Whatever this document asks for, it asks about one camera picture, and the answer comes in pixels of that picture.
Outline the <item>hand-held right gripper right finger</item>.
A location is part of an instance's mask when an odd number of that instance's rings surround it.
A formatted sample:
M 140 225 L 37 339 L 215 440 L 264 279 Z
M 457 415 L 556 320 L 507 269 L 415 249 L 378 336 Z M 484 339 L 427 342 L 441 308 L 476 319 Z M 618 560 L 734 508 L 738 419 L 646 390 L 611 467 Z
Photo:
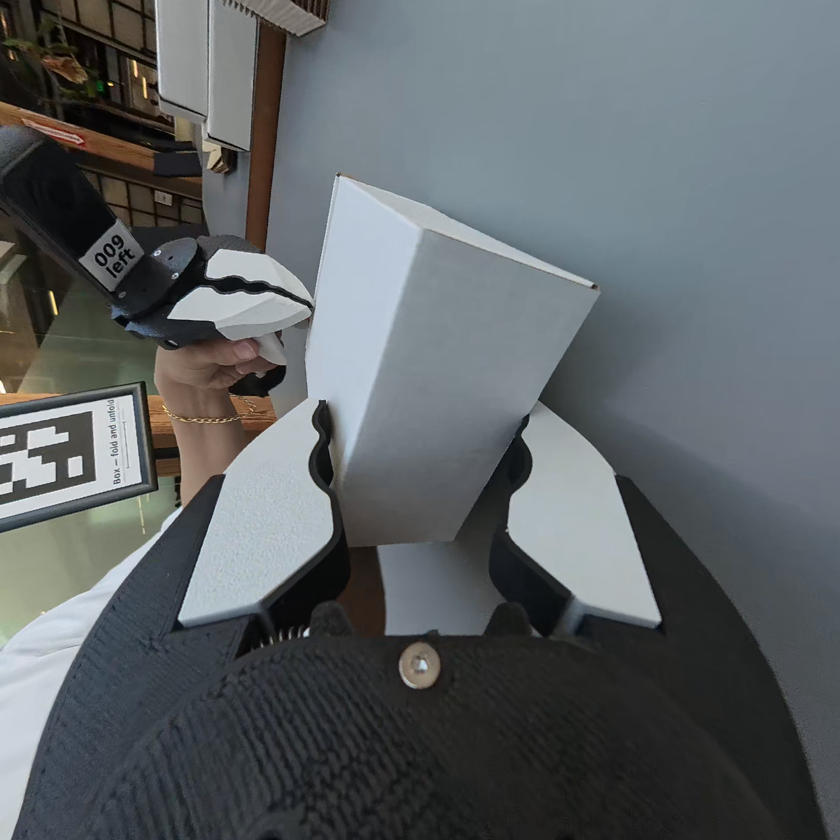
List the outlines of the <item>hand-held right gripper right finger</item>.
M 508 491 L 489 551 L 505 602 L 541 637 L 577 634 L 586 618 L 648 630 L 662 615 L 614 469 L 540 402 L 505 457 Z

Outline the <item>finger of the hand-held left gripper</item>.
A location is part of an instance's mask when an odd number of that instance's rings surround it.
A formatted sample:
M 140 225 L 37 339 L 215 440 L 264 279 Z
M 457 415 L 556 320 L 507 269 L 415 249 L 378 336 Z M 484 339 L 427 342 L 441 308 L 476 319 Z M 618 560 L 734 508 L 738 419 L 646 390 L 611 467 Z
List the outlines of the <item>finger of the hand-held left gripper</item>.
M 275 291 L 222 292 L 214 287 L 196 287 L 179 300 L 166 316 L 183 322 L 209 322 L 230 340 L 257 339 L 281 332 L 307 320 L 312 300 L 297 300 Z
M 314 305 L 312 294 L 297 276 L 262 253 L 215 253 L 206 263 L 205 279 L 223 291 L 272 291 Z

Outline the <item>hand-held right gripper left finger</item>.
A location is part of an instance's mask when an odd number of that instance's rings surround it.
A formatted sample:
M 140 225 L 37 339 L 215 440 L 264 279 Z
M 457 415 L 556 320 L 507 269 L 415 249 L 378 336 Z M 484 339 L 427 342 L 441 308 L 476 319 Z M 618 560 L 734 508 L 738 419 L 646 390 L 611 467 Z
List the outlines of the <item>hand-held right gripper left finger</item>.
M 309 627 L 350 578 L 332 489 L 328 404 L 309 398 L 226 468 L 178 622 L 255 617 L 273 636 Z

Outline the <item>person's left hand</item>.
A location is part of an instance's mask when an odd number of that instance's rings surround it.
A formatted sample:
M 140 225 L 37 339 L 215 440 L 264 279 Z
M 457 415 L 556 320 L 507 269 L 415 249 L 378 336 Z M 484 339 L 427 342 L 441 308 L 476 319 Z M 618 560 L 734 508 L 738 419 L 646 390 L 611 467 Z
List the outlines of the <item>person's left hand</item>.
M 221 418 L 237 414 L 229 388 L 247 374 L 271 368 L 252 339 L 215 339 L 179 350 L 158 348 L 154 384 L 169 413 Z

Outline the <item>wooden beam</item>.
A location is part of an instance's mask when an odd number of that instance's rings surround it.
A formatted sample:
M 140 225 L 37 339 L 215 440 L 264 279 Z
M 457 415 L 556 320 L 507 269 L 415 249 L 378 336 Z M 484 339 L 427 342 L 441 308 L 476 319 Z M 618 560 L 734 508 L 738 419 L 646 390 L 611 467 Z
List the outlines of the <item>wooden beam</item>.
M 154 153 L 136 143 L 52 119 L 1 102 L 1 125 L 21 125 L 39 131 L 58 142 L 77 157 L 77 162 L 92 171 L 122 177 L 131 182 L 168 193 L 202 198 L 200 177 L 167 178 L 155 175 Z

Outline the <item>green plant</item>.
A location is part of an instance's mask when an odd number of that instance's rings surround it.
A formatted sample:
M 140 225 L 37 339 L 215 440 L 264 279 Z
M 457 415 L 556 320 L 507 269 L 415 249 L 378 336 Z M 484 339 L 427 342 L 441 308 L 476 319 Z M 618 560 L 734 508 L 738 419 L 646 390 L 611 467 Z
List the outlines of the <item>green plant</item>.
M 30 100 L 58 107 L 97 99 L 96 80 L 79 62 L 60 20 L 42 17 L 33 38 L 17 37 L 7 22 L 2 17 L 2 67 Z

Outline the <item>black framed sign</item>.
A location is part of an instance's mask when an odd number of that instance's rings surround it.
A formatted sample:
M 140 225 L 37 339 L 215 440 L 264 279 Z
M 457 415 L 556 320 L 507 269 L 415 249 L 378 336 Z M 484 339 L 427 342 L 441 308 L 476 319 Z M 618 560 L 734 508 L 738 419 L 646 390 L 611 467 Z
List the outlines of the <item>black framed sign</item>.
M 145 384 L 1 408 L 1 532 L 159 487 Z

